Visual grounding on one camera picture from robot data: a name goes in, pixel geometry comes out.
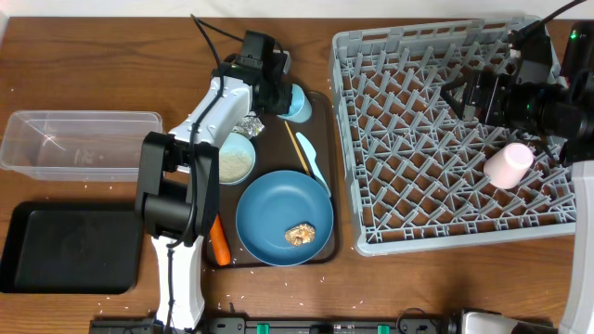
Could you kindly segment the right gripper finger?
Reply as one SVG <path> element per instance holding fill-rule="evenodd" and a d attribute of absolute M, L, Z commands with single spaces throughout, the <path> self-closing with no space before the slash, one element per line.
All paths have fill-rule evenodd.
<path fill-rule="evenodd" d="M 464 112 L 464 104 L 460 101 L 456 100 L 450 93 L 448 92 L 441 92 L 440 97 L 445 101 L 445 103 L 453 110 L 454 114 L 460 119 L 463 120 L 463 112 Z"/>
<path fill-rule="evenodd" d="M 457 79 L 454 79 L 452 81 L 444 83 L 441 86 L 441 92 L 445 93 L 445 92 L 449 92 L 451 90 L 456 90 L 456 89 L 464 86 L 466 84 L 466 82 L 467 82 L 467 80 L 464 77 L 459 77 Z"/>

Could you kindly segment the light blue plastic cup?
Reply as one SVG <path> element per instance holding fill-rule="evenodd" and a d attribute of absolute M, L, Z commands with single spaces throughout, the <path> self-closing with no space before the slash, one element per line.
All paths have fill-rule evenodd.
<path fill-rule="evenodd" d="M 278 115 L 284 121 L 304 123 L 312 116 L 312 105 L 301 86 L 291 85 L 291 104 L 287 114 Z"/>

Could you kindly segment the pink plastic cup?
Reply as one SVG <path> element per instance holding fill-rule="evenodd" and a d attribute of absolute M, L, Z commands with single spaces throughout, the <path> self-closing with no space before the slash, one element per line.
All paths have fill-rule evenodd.
<path fill-rule="evenodd" d="M 484 175 L 490 184 L 502 189 L 517 186 L 534 161 L 532 150 L 522 143 L 510 143 L 488 159 Z"/>

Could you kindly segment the dark blue plate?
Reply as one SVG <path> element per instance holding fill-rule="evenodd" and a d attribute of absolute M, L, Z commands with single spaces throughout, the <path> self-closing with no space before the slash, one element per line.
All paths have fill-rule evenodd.
<path fill-rule="evenodd" d="M 315 229 L 314 239 L 293 246 L 286 232 L 300 225 Z M 244 248 L 274 266 L 306 263 L 328 243 L 334 211 L 325 189 L 312 177 L 295 171 L 275 171 L 253 181 L 240 197 L 236 229 Z"/>

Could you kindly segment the brown food scrap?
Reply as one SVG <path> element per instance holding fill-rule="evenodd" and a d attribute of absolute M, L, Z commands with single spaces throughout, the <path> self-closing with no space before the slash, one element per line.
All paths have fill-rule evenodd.
<path fill-rule="evenodd" d="M 308 223 L 296 225 L 285 233 L 285 239 L 294 247 L 311 243 L 315 238 L 316 229 Z"/>

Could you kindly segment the orange carrot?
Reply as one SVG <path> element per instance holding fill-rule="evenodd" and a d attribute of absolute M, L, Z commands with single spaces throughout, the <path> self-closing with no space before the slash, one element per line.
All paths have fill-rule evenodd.
<path fill-rule="evenodd" d="M 231 252 L 226 241 L 224 229 L 221 224 L 220 215 L 217 214 L 210 230 L 210 240 L 213 248 L 214 258 L 218 265 L 226 266 L 231 263 Z"/>

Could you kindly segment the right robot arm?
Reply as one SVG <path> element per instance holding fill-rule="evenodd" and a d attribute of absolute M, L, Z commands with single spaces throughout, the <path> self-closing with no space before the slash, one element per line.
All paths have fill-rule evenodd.
<path fill-rule="evenodd" d="M 508 34 L 516 58 L 513 74 L 473 71 L 446 83 L 440 96 L 462 120 L 477 119 L 564 144 L 558 163 L 572 171 L 575 250 L 569 298 L 560 333 L 593 330 L 593 23 L 572 26 L 560 75 L 568 86 L 548 83 L 552 47 L 542 19 Z"/>

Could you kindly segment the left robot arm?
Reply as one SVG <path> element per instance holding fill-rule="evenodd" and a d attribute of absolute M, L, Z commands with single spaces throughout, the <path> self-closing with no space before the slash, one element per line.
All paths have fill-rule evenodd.
<path fill-rule="evenodd" d="M 289 113 L 293 86 L 283 77 L 290 66 L 287 51 L 220 62 L 186 119 L 143 140 L 135 213 L 157 254 L 161 300 L 153 324 L 164 333 L 192 332 L 204 310 L 200 257 L 219 210 L 219 150 L 249 115 Z"/>

